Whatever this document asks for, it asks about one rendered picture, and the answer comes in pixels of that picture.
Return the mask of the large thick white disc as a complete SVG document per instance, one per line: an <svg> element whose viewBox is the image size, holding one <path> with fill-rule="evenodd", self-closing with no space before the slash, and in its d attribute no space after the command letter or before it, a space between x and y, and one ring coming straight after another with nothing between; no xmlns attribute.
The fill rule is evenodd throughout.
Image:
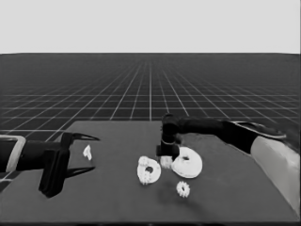
<svg viewBox="0 0 301 226"><path fill-rule="evenodd" d="M198 177L202 172L202 158L193 149L188 147L181 147L180 154L173 161L171 168L181 177L193 179Z"/></svg>

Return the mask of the white round carrier with pins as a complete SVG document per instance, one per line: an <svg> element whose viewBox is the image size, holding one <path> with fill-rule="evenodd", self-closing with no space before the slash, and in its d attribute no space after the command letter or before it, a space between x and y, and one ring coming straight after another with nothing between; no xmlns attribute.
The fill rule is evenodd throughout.
<svg viewBox="0 0 301 226"><path fill-rule="evenodd" d="M137 166L136 172L139 179L139 175L142 171L149 171L151 173L151 184L157 182L161 176L161 166L157 161L150 158L150 163L147 167Z"/></svg>

